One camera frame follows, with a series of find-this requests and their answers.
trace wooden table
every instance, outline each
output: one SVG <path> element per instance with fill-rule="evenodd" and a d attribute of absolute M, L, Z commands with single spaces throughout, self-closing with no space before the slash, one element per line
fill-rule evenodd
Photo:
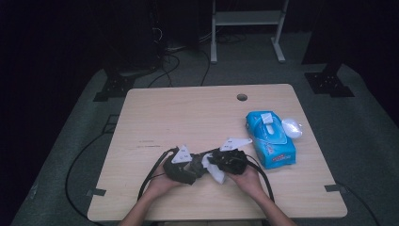
<path fill-rule="evenodd" d="M 239 101 L 238 94 L 247 100 Z M 281 84 L 130 90 L 97 184 L 106 193 L 93 196 L 88 218 L 121 220 L 164 151 L 185 144 L 190 153 L 202 153 L 228 137 L 248 137 L 246 115 L 255 110 L 273 110 L 303 125 L 304 135 L 294 140 L 296 164 L 265 171 L 276 204 L 290 218 L 344 217 L 341 194 L 326 192 L 325 186 L 335 183 L 294 89 Z M 252 144 L 240 150 L 256 158 Z M 230 178 L 220 185 L 209 174 L 171 190 L 147 216 L 163 221 L 259 218 L 264 218 L 261 209 Z"/>

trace metal stand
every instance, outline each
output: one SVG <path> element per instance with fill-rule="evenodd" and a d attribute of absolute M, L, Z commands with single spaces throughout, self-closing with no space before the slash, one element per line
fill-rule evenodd
<path fill-rule="evenodd" d="M 156 67 L 146 71 L 136 68 L 120 70 L 118 69 L 115 59 L 112 57 L 106 58 L 103 61 L 103 66 L 107 79 L 103 89 L 97 92 L 93 102 L 106 102 L 108 98 L 124 98 L 127 92 L 133 88 L 138 77 L 153 73 L 157 70 Z"/>
<path fill-rule="evenodd" d="M 337 76 L 341 61 L 329 62 L 321 73 L 305 73 L 311 89 L 316 94 L 329 94 L 331 97 L 354 97 L 355 95 L 344 86 Z"/>
<path fill-rule="evenodd" d="M 276 52 L 278 61 L 285 62 L 285 57 L 279 47 L 279 37 L 284 24 L 285 15 L 289 0 L 284 0 L 282 10 L 268 11 L 223 11 L 216 12 L 215 0 L 213 1 L 212 13 L 212 41 L 211 41 L 211 62 L 217 63 L 216 53 L 216 27 L 219 25 L 277 25 L 276 37 L 271 38 L 273 48 Z"/>

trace white shelf frame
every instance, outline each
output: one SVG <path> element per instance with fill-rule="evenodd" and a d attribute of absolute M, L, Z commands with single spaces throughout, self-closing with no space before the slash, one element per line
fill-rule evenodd
<path fill-rule="evenodd" d="M 219 11 L 216 12 L 215 0 L 213 1 L 212 13 L 212 41 L 211 41 L 211 63 L 217 63 L 216 27 L 220 25 L 276 25 L 276 36 L 271 38 L 273 48 L 278 61 L 285 62 L 284 54 L 279 46 L 279 38 L 285 15 L 287 14 L 289 0 L 284 0 L 282 10 L 268 11 Z"/>

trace hand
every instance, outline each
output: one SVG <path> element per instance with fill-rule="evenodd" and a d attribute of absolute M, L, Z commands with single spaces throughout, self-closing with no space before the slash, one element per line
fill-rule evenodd
<path fill-rule="evenodd" d="M 164 162 L 162 162 L 153 173 L 152 179 L 150 180 L 145 194 L 151 195 L 154 198 L 158 198 L 165 195 L 173 187 L 180 186 L 181 184 L 182 183 L 172 181 L 170 178 L 168 178 L 164 171 Z"/>
<path fill-rule="evenodd" d="M 227 173 L 227 175 L 234 180 L 242 191 L 252 198 L 264 193 L 259 179 L 259 173 L 251 166 L 247 166 L 241 175 L 234 175 L 231 173 Z"/>

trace hole in table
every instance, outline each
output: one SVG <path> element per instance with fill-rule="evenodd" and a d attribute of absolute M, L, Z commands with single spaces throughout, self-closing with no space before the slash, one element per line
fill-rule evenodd
<path fill-rule="evenodd" d="M 244 102 L 247 99 L 248 99 L 248 97 L 244 93 L 240 93 L 240 94 L 237 95 L 237 100 L 239 100 L 239 101 L 243 101 Z"/>

